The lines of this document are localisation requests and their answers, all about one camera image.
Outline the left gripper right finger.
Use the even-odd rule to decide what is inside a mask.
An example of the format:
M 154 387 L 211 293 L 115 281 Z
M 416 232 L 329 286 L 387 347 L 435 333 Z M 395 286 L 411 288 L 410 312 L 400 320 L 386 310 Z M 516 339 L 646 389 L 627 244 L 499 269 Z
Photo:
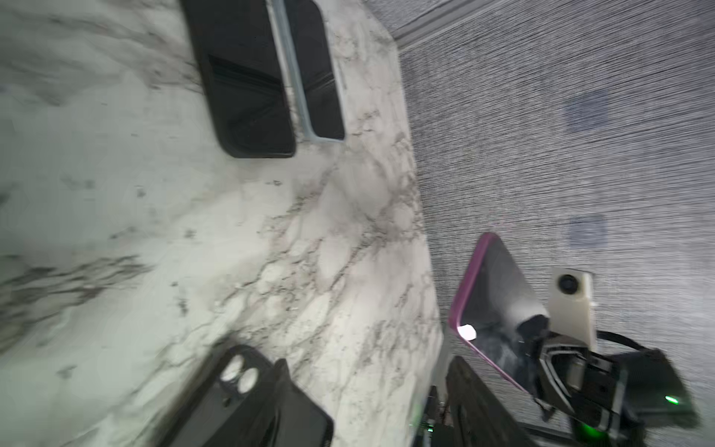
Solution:
M 455 446 L 536 447 L 462 357 L 452 358 L 446 385 Z

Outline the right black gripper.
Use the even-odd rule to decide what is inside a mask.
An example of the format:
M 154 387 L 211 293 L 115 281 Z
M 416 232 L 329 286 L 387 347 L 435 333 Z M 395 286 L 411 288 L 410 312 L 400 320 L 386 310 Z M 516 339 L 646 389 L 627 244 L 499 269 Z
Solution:
M 650 428 L 698 427 L 691 395 L 666 354 L 625 336 L 599 335 L 628 352 L 603 355 L 566 335 L 536 348 L 536 403 L 544 422 L 555 413 L 570 433 L 556 441 L 644 441 Z

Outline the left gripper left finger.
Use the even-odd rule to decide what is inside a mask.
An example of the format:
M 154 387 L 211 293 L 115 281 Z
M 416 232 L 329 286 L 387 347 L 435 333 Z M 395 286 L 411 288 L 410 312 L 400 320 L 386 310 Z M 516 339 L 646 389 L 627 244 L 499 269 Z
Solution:
M 275 444 L 289 388 L 290 369 L 286 359 L 280 359 L 241 404 L 243 420 L 240 446 Z

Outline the black case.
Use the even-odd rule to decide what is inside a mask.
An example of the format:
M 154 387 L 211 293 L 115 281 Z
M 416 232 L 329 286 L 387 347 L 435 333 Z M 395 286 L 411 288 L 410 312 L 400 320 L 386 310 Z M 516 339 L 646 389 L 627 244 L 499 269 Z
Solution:
M 292 381 L 286 359 L 215 345 L 158 426 L 153 446 L 330 446 L 333 419 Z

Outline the black phone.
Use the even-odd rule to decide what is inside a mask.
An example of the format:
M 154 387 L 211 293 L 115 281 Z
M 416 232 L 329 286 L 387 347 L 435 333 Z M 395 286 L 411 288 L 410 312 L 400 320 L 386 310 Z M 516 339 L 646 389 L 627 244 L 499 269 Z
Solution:
M 221 148 L 233 158 L 291 158 L 296 141 L 266 2 L 182 0 Z
M 536 394 L 536 348 L 549 313 L 497 234 L 480 236 L 448 322 L 508 382 Z

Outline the black phone screen up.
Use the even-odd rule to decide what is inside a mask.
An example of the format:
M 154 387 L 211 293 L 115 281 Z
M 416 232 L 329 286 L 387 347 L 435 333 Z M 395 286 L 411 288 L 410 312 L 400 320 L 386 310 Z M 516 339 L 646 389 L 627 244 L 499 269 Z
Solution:
M 344 121 L 324 20 L 315 1 L 285 1 L 290 35 L 312 132 L 342 141 Z

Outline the light blue phone case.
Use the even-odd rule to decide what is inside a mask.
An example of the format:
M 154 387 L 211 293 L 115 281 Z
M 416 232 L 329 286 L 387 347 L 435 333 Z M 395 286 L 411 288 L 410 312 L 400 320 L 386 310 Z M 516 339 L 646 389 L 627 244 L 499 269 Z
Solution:
M 292 36 L 290 35 L 290 26 L 287 19 L 287 14 L 285 10 L 285 1 L 275 1 L 273 3 L 273 9 L 275 14 L 275 19 L 277 23 L 277 29 L 279 29 L 279 37 L 281 40 L 281 45 L 283 46 L 283 51 L 286 57 L 286 62 L 289 70 L 290 83 L 292 84 L 293 95 L 296 102 L 297 115 L 299 117 L 300 126 L 302 128 L 303 134 L 310 140 L 313 141 L 336 141 L 331 139 L 324 139 L 317 137 L 310 128 L 310 120 L 307 115 L 307 109 L 305 105 L 305 96 L 303 94 L 303 87 L 300 78 L 300 73 L 298 69 L 298 63 L 296 61 L 296 56 L 292 44 Z

